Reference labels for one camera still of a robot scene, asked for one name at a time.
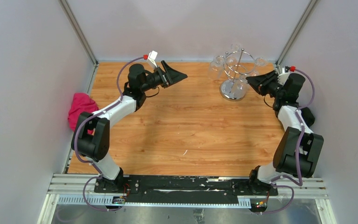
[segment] gray floor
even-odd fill
[[[287,203],[270,199],[268,210],[275,210]],[[89,224],[321,224],[315,200],[296,199],[284,211],[258,216],[247,209],[195,209],[159,207],[123,207],[116,212],[100,212],[86,205],[61,205],[61,220],[70,220],[82,211],[87,211],[69,223]],[[54,217],[52,224],[62,223]]]

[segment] wooden table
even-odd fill
[[[160,88],[157,96],[147,98],[140,110],[110,131],[109,153],[125,174],[248,176],[257,165],[272,161],[284,131],[263,97],[250,89],[242,101],[227,101],[219,93],[225,77],[209,80],[209,63],[168,64],[188,78]],[[99,108],[119,96],[116,77],[123,65],[99,64],[91,92]],[[270,64],[258,71],[272,69]],[[273,99],[266,101],[272,105]],[[73,156],[68,173],[96,171]]]

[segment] gray wall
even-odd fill
[[[36,223],[92,64],[56,0],[0,0],[0,223]]]
[[[231,43],[278,58],[308,0],[69,0],[99,60],[211,61]]]
[[[316,175],[326,182],[338,223],[358,223],[358,1],[321,0],[284,64],[316,85],[312,129],[325,139]],[[309,85],[301,94],[307,102]]]

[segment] silver circular base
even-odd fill
[[[226,80],[224,81],[221,85],[220,85],[220,94],[221,96],[226,99],[226,100],[230,100],[230,101],[240,101],[245,97],[245,93],[244,94],[239,94],[239,96],[232,92],[231,89],[233,88],[234,83],[231,82],[230,80]]]

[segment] red towel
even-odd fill
[[[77,119],[82,112],[92,113],[98,110],[96,102],[92,100],[86,93],[77,92],[73,95],[72,106],[68,113],[69,127],[75,131]]]

